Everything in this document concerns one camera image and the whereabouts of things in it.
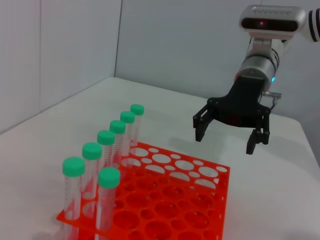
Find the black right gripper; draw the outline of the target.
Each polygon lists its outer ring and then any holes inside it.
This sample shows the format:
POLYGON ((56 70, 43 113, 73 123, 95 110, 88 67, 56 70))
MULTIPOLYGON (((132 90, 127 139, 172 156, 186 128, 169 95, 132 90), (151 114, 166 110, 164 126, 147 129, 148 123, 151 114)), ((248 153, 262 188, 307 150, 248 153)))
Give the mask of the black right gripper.
POLYGON ((209 98, 192 118, 195 140, 201 142, 209 124, 216 120, 234 127, 254 128, 247 141, 247 155, 254 153, 256 144, 267 145, 271 109, 258 102, 264 83, 262 78, 239 76, 227 95, 209 98))

